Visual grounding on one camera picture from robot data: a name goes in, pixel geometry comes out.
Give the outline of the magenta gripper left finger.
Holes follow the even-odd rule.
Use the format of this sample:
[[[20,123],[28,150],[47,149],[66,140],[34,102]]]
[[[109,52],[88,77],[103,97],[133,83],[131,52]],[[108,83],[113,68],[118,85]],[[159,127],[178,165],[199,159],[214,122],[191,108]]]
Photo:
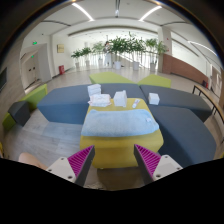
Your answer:
[[[47,171],[83,187],[94,156],[95,147],[91,145],[68,158],[60,157]]]

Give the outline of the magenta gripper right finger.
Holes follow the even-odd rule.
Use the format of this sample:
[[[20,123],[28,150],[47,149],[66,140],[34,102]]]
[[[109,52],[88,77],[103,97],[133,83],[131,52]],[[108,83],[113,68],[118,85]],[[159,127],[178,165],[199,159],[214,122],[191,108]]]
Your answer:
[[[162,155],[135,144],[134,156],[140,168],[145,185],[182,169],[169,155]]]

